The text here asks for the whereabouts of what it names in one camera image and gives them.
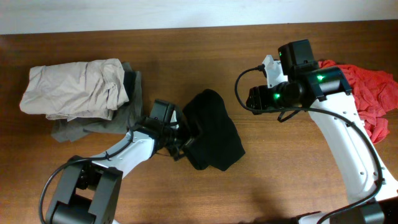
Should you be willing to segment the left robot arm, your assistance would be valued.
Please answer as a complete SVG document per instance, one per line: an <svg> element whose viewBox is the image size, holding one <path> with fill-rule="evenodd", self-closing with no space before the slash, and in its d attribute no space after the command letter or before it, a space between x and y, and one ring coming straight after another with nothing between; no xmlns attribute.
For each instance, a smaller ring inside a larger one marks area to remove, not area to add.
<svg viewBox="0 0 398 224"><path fill-rule="evenodd" d="M40 194L40 222L115 223L123 178L163 148L173 160L183 158L192 139L182 110L156 100L150 115L128 124L114 146L91 157L73 156L50 175Z"/></svg>

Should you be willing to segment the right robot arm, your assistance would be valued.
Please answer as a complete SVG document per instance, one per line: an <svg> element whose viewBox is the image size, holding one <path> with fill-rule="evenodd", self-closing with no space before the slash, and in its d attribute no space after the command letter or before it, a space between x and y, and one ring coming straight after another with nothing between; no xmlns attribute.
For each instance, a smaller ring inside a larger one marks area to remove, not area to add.
<svg viewBox="0 0 398 224"><path fill-rule="evenodd" d="M306 111L327 141L348 199L345 207L297 216L292 223L397 223L397 180L368 137L341 69L320 68L307 39L278 53L279 59L267 55L257 67L267 83L250 89L243 108L278 112L281 123Z"/></svg>

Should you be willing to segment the black polo shirt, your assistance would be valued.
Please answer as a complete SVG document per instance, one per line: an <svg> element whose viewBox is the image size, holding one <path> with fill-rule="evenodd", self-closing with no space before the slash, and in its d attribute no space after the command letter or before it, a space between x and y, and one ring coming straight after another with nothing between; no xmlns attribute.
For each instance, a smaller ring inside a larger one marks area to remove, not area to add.
<svg viewBox="0 0 398 224"><path fill-rule="evenodd" d="M222 97L206 89L183 109L193 142L184 150L196 170L212 166L226 171L245 155L238 131Z"/></svg>

